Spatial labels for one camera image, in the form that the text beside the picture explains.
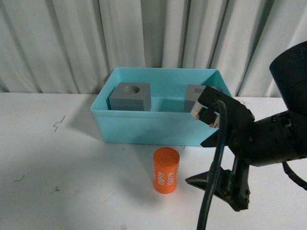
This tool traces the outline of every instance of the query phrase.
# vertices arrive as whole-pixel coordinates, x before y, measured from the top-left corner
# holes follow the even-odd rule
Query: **orange cylinder with text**
[[[176,189],[179,158],[179,153],[170,147],[163,147],[154,152],[153,185],[159,193],[168,194]]]

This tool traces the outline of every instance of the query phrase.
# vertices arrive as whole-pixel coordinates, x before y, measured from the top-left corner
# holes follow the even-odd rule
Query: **black cable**
[[[289,176],[289,178],[293,180],[294,183],[307,190],[307,182],[296,175],[296,173],[290,168],[287,162],[283,162],[283,170]]]
[[[216,101],[216,104],[213,106],[217,106],[220,114],[220,128],[218,130],[219,134],[216,142],[216,150],[213,162],[211,164],[209,173],[208,173],[208,183],[206,186],[205,195],[202,200],[200,215],[197,223],[197,230],[205,230],[207,224],[207,218],[209,213],[209,208],[211,204],[211,200],[218,182],[218,177],[220,174],[222,156],[224,151],[224,146],[226,142],[227,136],[227,110],[224,102]]]

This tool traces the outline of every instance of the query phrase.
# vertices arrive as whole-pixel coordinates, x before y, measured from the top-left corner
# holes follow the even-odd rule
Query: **gray metal block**
[[[109,102],[112,110],[150,111],[150,84],[121,82],[109,96]]]
[[[184,101],[184,109],[183,112],[189,113],[191,112],[195,102],[200,97],[203,90],[206,88],[204,85],[188,85],[186,99]]]

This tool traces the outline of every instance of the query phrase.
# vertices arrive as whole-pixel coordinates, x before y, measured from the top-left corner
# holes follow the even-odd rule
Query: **light blue plastic bin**
[[[150,83],[151,111],[109,110],[108,97],[120,82]],[[188,84],[231,96],[215,69],[116,68],[91,106],[104,141],[200,146],[216,129],[183,112]]]

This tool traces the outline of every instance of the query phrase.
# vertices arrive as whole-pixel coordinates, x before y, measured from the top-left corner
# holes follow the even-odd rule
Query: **white table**
[[[95,97],[0,94],[0,229],[196,229],[204,192],[185,179],[209,169],[214,148],[174,146],[177,189],[159,194],[152,156],[160,146],[104,143],[89,109]],[[256,120],[286,110],[278,98],[238,99]],[[233,159],[226,148],[223,168]],[[306,160],[289,165],[307,179]],[[214,197],[208,230],[307,229],[307,193],[281,164],[251,167],[248,183],[249,210]]]

